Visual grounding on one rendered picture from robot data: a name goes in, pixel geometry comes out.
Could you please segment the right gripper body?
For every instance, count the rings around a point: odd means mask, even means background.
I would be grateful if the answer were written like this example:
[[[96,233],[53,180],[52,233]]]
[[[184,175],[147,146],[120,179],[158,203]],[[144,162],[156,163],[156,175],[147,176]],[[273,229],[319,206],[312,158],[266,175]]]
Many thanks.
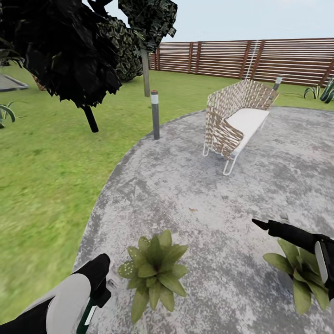
[[[288,225],[285,223],[280,223],[278,221],[275,221],[270,223],[268,234],[273,237],[279,237],[292,244],[297,245],[296,239],[301,231],[302,231],[301,229],[293,225]]]

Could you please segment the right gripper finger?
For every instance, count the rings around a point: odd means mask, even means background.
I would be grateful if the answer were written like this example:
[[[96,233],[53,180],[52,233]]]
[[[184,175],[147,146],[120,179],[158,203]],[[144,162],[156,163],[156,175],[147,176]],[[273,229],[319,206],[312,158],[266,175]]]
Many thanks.
[[[275,222],[273,220],[269,220],[268,223],[253,219],[253,223],[255,223],[257,226],[259,226],[262,230],[267,231],[269,229],[270,223]]]

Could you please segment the insectifuge atomizer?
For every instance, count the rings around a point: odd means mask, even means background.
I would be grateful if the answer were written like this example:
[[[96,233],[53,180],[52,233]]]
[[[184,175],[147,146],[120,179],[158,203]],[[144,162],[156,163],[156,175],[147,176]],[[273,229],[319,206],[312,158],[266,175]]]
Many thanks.
[[[97,304],[90,298],[87,308],[77,327],[77,334],[86,334],[96,309]]]

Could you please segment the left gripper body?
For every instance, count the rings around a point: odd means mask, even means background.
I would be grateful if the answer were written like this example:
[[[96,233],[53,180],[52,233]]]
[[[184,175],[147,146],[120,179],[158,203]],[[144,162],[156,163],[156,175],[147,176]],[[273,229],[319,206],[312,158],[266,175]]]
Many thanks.
[[[104,307],[110,297],[111,292],[106,288],[106,282],[101,288],[96,289],[90,294],[90,298],[97,304],[99,308]]]

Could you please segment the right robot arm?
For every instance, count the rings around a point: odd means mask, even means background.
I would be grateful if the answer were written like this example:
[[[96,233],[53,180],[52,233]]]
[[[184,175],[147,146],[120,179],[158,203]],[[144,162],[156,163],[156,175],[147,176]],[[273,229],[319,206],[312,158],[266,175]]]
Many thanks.
[[[316,255],[324,286],[328,288],[334,324],[334,238],[323,234],[311,234],[295,227],[295,220],[302,219],[299,213],[284,212],[280,217],[285,220],[269,220],[268,223],[256,219],[252,221],[262,230],[269,230],[269,235],[284,239]]]

